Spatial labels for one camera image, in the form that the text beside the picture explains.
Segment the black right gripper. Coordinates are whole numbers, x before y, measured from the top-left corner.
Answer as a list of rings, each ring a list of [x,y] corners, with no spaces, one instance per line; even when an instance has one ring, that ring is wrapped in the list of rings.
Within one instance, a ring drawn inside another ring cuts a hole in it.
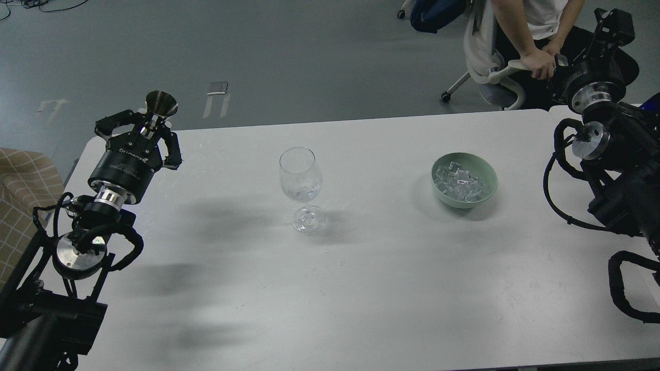
[[[636,63],[621,50],[636,37],[632,15],[621,9],[596,8],[593,13],[597,24],[583,61],[570,65],[566,56],[555,57],[552,100],[573,112],[584,112],[597,103],[619,103],[626,84],[617,63]]]

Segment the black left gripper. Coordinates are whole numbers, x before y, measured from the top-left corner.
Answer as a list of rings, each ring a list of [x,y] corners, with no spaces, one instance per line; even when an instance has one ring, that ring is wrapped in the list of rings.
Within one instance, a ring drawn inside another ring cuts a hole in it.
[[[177,133],[163,126],[150,137],[144,136],[146,112],[124,110],[96,121],[94,133],[106,141],[105,152],[90,174],[89,186],[99,192],[102,186],[123,189],[126,204],[139,204],[155,173],[162,167],[176,171],[183,159]],[[115,129],[128,125],[131,130],[114,136]],[[162,158],[159,141],[167,155]]]

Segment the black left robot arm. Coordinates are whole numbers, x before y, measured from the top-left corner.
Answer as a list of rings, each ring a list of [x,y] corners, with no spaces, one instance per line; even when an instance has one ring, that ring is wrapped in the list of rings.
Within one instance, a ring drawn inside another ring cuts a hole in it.
[[[108,306],[109,273],[144,250],[127,205],[139,204],[155,174],[182,163],[169,118],[175,104],[125,110],[95,124],[104,152],[88,184],[91,195],[64,193],[48,210],[52,230],[36,233],[2,289],[2,370],[74,370],[89,354]]]

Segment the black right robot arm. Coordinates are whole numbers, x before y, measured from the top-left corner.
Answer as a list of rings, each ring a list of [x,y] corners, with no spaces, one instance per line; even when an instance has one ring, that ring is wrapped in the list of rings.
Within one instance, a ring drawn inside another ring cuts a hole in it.
[[[554,152],[544,171],[543,192],[569,225],[644,237],[658,255],[658,94],[640,106],[623,102],[627,84],[615,56],[635,38],[631,14],[596,9],[592,41],[568,61],[557,56],[548,89],[552,99],[581,116],[563,119],[554,130]],[[599,225],[577,220],[552,202],[549,175],[558,164],[593,193],[588,211]]]

